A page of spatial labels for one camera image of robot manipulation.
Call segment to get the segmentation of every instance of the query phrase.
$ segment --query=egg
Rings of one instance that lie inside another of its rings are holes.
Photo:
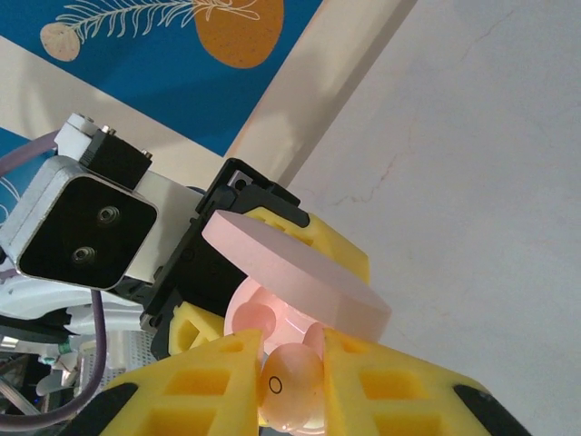
[[[276,431],[292,432],[319,421],[323,406],[319,355],[301,343],[276,348],[264,363],[259,380],[261,417]]]

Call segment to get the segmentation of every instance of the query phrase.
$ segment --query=wire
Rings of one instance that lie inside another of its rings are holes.
[[[48,427],[71,417],[93,398],[103,378],[107,360],[107,336],[101,293],[99,291],[91,291],[91,298],[93,300],[97,356],[91,380],[86,388],[78,397],[65,404],[65,406],[48,413],[31,416],[0,415],[0,431],[30,431]]]
[[[12,383],[0,376],[0,392],[24,415],[39,415],[40,412],[26,397],[17,390]]]
[[[45,134],[40,138],[22,145],[0,158],[0,177],[12,172],[20,165],[26,164],[35,157],[53,150],[56,147],[54,138],[58,132]],[[65,404],[65,406],[38,415],[16,416],[0,414],[0,431],[32,431],[49,427],[64,421],[80,411],[95,395],[101,384],[105,363],[107,360],[107,334],[105,331],[105,316],[103,299],[99,291],[91,291],[93,301],[94,328],[97,342],[97,356],[91,380],[81,394]]]
[[[45,134],[28,144],[21,145],[9,154],[0,157],[0,177],[4,177],[20,165],[24,165],[35,157],[56,148],[56,144],[54,143],[56,134],[58,134],[58,131]]]

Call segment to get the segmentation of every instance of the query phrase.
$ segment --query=screw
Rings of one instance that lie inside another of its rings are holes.
[[[76,265],[86,265],[94,262],[96,251],[92,247],[77,248],[72,256],[73,263]]]
[[[104,134],[116,134],[117,133],[117,131],[115,129],[112,129],[108,125],[104,125],[103,129],[101,129],[101,130],[103,131]]]
[[[121,213],[115,206],[106,206],[97,214],[97,222],[103,225],[109,225],[117,221]]]

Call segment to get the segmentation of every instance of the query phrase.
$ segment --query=black circle marking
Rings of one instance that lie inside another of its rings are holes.
[[[272,388],[272,381],[273,381],[273,380],[275,380],[276,382],[278,382],[278,384],[279,384],[279,387],[278,387],[278,389],[273,389],[273,388]],[[275,395],[278,395],[279,393],[281,393],[281,392],[282,392],[282,381],[281,381],[281,379],[279,379],[277,376],[272,376],[272,377],[269,379],[269,388],[271,388],[271,392],[272,392],[273,394],[275,394]]]

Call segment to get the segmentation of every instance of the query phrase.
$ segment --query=pink plastic part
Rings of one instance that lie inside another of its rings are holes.
[[[232,332],[233,322],[237,327],[260,328],[265,332],[265,351],[271,352],[283,343],[302,342],[315,322],[373,342],[384,332],[391,309],[366,283],[280,230],[245,215],[218,211],[202,235],[249,276],[232,297],[225,333]],[[248,302],[255,305],[245,306]],[[271,312],[261,305],[274,313],[274,329]]]

